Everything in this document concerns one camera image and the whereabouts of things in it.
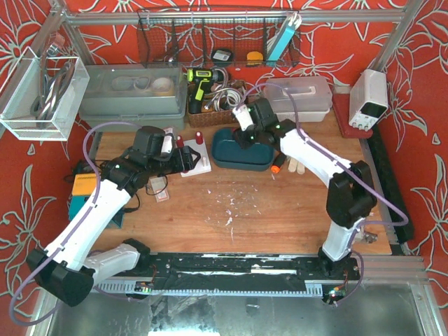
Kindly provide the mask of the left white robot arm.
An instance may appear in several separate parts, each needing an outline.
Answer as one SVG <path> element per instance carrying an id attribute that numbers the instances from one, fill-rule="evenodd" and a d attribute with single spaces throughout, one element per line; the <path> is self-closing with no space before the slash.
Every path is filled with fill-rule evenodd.
<path id="1" fill-rule="evenodd" d="M 147 268 L 151 250 L 135 239 L 96 256 L 89 252 L 111 219 L 150 178 L 188 172 L 200 160 L 200 153 L 191 147 L 176 147 L 173 134 L 151 126 L 139 128 L 132 146 L 104 165 L 94 192 L 66 229 L 45 249 L 36 248 L 28 255 L 36 283 L 75 307 L 103 280 Z"/>

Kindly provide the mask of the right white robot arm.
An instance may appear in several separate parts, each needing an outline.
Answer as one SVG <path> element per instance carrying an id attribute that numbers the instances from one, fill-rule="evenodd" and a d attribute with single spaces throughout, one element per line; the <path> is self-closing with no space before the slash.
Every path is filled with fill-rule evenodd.
<path id="1" fill-rule="evenodd" d="M 325 209 L 331 222 L 318 262 L 327 276 L 340 271 L 362 221 L 377 204 L 368 164 L 343 159 L 315 142 L 295 121 L 279 120 L 265 98 L 235 107 L 232 114 L 239 123 L 233 137 L 241 148 L 273 147 L 304 165 L 328 189 Z"/>

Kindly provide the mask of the white peg base plate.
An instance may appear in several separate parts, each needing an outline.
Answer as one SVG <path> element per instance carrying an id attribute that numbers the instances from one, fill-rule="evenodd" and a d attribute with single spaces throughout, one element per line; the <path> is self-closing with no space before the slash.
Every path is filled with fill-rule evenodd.
<path id="1" fill-rule="evenodd" d="M 189 171 L 182 172 L 182 177 L 211 172 L 211 163 L 203 133 L 196 132 L 195 137 L 191 140 L 184 140 L 182 136 L 178 135 L 176 145 L 178 147 L 188 146 L 193 158 L 194 167 Z"/>

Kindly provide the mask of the red coil spring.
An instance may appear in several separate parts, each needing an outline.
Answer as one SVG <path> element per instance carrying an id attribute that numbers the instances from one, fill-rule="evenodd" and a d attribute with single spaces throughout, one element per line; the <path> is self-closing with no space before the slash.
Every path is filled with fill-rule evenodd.
<path id="1" fill-rule="evenodd" d="M 177 148 L 184 147 L 184 141 L 183 141 L 183 137 L 181 135 L 178 135 L 176 138 L 176 147 Z"/>
<path id="2" fill-rule="evenodd" d="M 201 132 L 196 132 L 195 134 L 195 141 L 197 145 L 201 145 L 204 143 L 204 137 Z"/>

